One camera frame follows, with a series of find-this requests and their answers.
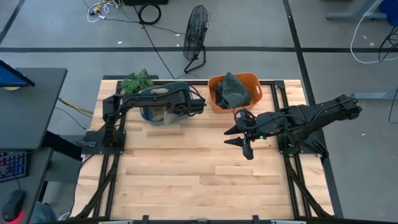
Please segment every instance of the white cable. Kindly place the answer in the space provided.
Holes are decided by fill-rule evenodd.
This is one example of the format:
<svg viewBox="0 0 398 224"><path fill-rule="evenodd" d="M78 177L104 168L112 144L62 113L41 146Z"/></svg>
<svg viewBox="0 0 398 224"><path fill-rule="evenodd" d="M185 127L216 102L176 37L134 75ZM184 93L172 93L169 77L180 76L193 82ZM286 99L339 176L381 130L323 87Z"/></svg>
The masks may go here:
<svg viewBox="0 0 398 224"><path fill-rule="evenodd" d="M102 3L102 0L101 0L99 3L96 3L96 4L92 5L91 7L89 7L89 8L87 9L87 21L88 21L88 22L93 23L93 22L97 22L97 21L99 21L99 20L101 19L100 17L98 17L98 19L96 19L96 20L94 20L94 21L91 21L91 20L90 20L90 11L91 11L91 9L94 8L95 6L101 4L101 3ZM107 14L109 13L109 7L108 7L108 6L113 6L113 4L107 2L107 3L105 3L105 4L101 7L102 9L104 9L104 12L107 13Z"/></svg>
<svg viewBox="0 0 398 224"><path fill-rule="evenodd" d="M372 11L372 9L379 3L379 1L380 1L380 0L377 0L377 1L376 1L376 2L363 14L361 20L359 20L359 23L358 23L358 25L357 25L356 28L355 28L355 32L354 32L353 39L351 40L351 44L349 45L349 49L350 49L350 51L351 51L351 54L352 54L353 57L355 58L355 60L356 60L357 62L360 62L360 63L363 63L363 64L370 64L370 63L378 63L378 62L380 62L380 61L378 61L378 60L377 60L377 61L373 61L373 62L363 62L363 61L361 61L360 59L356 58L356 57L355 57L355 54L354 54L354 52L353 52L354 39L355 39L355 36L356 36L356 32L358 31L359 25L361 25L362 20L366 17L366 15L367 15L369 12ZM397 59L397 58L398 58L398 57L386 58L386 59L384 59L384 60L395 60L395 59Z"/></svg>

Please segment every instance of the electric fan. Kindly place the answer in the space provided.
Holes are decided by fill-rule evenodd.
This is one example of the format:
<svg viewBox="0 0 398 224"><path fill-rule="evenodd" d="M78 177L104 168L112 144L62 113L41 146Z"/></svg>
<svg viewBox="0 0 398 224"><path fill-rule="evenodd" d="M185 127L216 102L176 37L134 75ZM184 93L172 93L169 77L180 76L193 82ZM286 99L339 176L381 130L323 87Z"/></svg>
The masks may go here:
<svg viewBox="0 0 398 224"><path fill-rule="evenodd" d="M203 45L208 28L207 9L202 5L193 8L188 21L187 31L184 40L184 57L190 61L184 72L188 73L194 69L204 66L206 63L206 48ZM195 60L198 60L200 50L203 49L203 63L194 68L188 69Z"/></svg>

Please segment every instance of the keyboard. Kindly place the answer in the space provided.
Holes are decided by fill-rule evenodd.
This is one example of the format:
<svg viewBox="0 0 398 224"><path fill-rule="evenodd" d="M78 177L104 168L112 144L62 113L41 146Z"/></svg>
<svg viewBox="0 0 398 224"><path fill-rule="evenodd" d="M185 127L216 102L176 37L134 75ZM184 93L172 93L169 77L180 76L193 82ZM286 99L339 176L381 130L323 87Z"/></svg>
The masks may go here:
<svg viewBox="0 0 398 224"><path fill-rule="evenodd" d="M0 151L0 182L27 176L27 151Z"/></svg>

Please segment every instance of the leaf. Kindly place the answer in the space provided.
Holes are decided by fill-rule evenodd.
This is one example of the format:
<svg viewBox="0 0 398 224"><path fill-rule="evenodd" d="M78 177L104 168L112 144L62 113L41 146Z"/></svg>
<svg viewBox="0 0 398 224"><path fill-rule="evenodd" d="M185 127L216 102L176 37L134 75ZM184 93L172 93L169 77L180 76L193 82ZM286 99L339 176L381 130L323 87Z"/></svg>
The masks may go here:
<svg viewBox="0 0 398 224"><path fill-rule="evenodd" d="M148 78L148 72L145 68L142 69L141 72L139 72L139 77L140 78Z"/></svg>
<svg viewBox="0 0 398 224"><path fill-rule="evenodd" d="M152 85L154 85L154 82L149 79L148 72L145 68L142 69L138 75L131 73L128 78L122 81L122 88L126 93L137 93Z"/></svg>

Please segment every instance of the gray cloth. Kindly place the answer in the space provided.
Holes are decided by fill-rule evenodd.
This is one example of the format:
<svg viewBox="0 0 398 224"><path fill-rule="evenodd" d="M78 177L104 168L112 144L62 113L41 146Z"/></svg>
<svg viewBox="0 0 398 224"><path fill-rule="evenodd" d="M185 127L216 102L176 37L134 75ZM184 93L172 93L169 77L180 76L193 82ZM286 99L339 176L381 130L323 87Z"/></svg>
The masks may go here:
<svg viewBox="0 0 398 224"><path fill-rule="evenodd" d="M46 204L36 202L29 224L56 222L57 216Z"/></svg>
<svg viewBox="0 0 398 224"><path fill-rule="evenodd" d="M235 108L247 106L251 102L251 92L236 78L228 72L224 77L224 82L216 87L221 92L222 101L217 103L221 108Z"/></svg>

